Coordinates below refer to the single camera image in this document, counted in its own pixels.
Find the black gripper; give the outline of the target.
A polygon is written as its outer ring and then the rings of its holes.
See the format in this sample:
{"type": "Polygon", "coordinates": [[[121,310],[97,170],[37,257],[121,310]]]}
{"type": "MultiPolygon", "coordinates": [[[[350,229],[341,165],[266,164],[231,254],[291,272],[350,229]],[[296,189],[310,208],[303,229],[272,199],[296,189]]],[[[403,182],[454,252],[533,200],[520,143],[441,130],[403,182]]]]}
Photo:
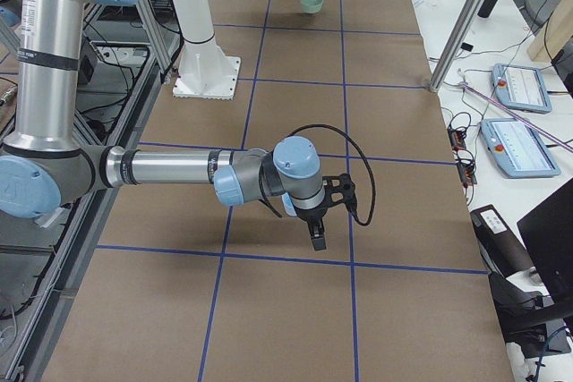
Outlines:
{"type": "Polygon", "coordinates": [[[307,223],[314,250],[326,250],[325,231],[322,219],[328,212],[328,208],[319,205],[316,208],[295,208],[297,216],[307,223]]]}

